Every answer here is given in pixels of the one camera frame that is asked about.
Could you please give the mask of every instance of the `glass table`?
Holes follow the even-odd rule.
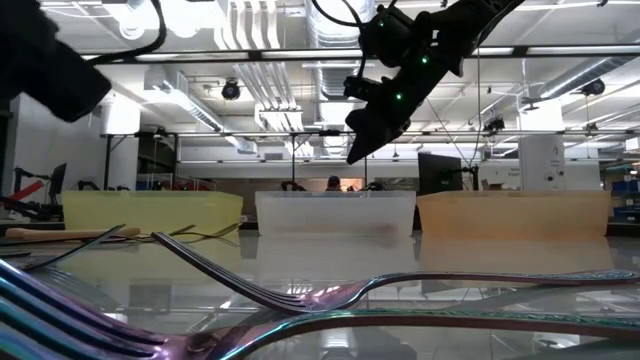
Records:
[[[430,270],[563,273],[640,271],[640,242],[353,236],[189,241],[199,253],[262,286],[302,293],[382,273]],[[30,247],[34,254],[71,245]],[[34,275],[104,313],[156,332],[194,333],[284,318],[198,272],[155,243],[99,245]],[[371,291],[355,307],[499,310],[640,316],[640,286],[540,288],[508,283],[412,281]],[[367,327],[324,330],[266,346],[252,359],[638,359],[640,345],[492,329]]]

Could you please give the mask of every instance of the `wooden handle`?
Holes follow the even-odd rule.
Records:
[[[100,236],[106,230],[31,230],[24,228],[7,229],[5,237],[24,240],[73,240]],[[113,236],[133,237],[140,234],[140,228],[126,227]]]

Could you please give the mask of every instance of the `white box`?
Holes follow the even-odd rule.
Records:
[[[261,235],[410,236],[413,191],[257,191]]]

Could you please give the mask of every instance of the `computer monitor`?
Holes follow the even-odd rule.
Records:
[[[419,195],[462,190],[461,169],[459,158],[418,153]]]
[[[64,183],[64,175],[67,172],[67,163],[56,166],[51,173],[51,182],[49,183],[49,197],[52,204],[57,204],[56,195],[62,192],[62,184]]]

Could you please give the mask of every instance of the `yellow bin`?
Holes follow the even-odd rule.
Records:
[[[242,197],[214,191],[65,191],[67,230],[108,229],[117,224],[142,233],[189,225],[210,234],[240,221]]]
[[[605,191],[454,191],[418,197],[423,234],[444,238],[603,236],[610,203]]]

